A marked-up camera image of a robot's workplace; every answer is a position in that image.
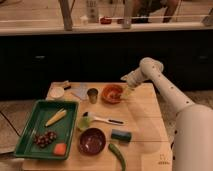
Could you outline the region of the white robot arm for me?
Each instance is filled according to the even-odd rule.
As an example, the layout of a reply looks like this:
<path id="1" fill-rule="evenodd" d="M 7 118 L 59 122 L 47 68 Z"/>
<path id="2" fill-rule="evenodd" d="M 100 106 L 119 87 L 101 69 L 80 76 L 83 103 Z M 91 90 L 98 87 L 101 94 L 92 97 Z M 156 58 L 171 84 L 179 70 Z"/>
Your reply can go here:
<path id="1" fill-rule="evenodd" d="M 213 109 L 197 104 L 163 74 L 164 65 L 145 57 L 121 77 L 130 89 L 151 80 L 176 116 L 172 171 L 213 171 Z"/>

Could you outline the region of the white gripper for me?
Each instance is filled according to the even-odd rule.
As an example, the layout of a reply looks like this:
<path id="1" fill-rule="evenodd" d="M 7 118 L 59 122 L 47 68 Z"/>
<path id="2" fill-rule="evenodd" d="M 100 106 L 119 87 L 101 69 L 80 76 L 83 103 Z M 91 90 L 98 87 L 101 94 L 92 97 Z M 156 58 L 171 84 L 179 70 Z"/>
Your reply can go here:
<path id="1" fill-rule="evenodd" d="M 121 80 L 125 81 L 130 88 L 136 88 L 142 84 L 142 82 L 144 81 L 144 76 L 140 69 L 136 69 L 122 76 Z"/>

